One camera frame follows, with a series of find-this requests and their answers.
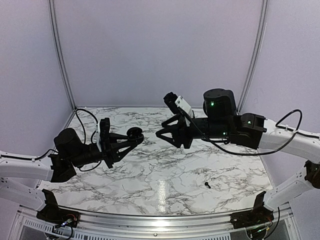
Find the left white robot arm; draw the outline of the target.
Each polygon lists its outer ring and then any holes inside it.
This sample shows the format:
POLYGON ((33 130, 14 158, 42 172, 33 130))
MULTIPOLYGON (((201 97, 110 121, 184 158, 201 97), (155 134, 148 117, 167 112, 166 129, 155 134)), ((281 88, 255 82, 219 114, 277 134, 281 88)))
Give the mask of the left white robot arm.
POLYGON ((74 177, 76 169, 85 165, 105 162, 108 168, 122 160, 144 140, 142 130, 130 128, 125 135, 103 130, 95 143, 82 143, 76 131, 67 128, 54 139, 57 153, 32 157, 0 155, 0 197, 31 208, 58 223, 63 219, 55 195, 46 189, 39 190, 16 182, 15 178, 65 183, 74 177))

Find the black earbud charging case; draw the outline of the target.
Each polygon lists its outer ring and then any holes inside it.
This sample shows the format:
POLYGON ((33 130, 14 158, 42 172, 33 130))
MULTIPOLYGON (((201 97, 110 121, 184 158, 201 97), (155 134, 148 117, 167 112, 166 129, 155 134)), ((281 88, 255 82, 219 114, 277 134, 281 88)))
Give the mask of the black earbud charging case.
POLYGON ((130 142, 142 143, 144 140, 143 130, 139 127, 132 127, 126 132, 127 140, 130 142))

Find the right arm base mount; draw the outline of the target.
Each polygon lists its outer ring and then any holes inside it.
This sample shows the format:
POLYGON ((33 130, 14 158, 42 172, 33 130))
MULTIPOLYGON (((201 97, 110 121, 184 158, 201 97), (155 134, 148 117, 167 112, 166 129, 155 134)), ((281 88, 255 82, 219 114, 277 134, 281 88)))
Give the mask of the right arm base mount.
POLYGON ((238 211, 230 215, 230 223, 234 229, 247 228, 274 220, 273 210, 267 209, 264 204, 266 193, 263 191, 255 197, 251 210, 238 211))

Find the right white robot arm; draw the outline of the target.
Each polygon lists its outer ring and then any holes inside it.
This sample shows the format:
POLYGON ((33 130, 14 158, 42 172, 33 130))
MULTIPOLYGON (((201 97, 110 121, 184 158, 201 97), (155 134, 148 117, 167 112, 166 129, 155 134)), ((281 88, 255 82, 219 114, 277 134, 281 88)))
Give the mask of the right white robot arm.
POLYGON ((196 118, 192 107, 182 96, 169 92, 165 104, 174 114, 164 121, 156 136, 176 148, 189 149, 194 139, 212 143, 234 144, 253 150, 263 149, 262 155, 284 152, 306 160, 301 170, 272 190, 259 194, 247 219, 258 224, 280 205, 309 190, 320 187, 320 135, 291 128, 254 113, 237 113, 234 93, 214 88, 203 94, 205 117, 196 118))

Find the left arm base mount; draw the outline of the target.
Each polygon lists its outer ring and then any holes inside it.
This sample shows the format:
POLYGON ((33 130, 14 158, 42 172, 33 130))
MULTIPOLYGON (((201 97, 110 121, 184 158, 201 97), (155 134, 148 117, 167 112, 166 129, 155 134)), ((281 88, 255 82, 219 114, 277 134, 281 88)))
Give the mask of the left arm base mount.
POLYGON ((79 222, 80 213, 74 210, 60 208, 54 193, 43 189, 44 193, 44 207, 37 211, 36 217, 40 220, 47 221, 54 224, 62 224, 67 220, 71 220, 70 225, 76 228, 79 222))

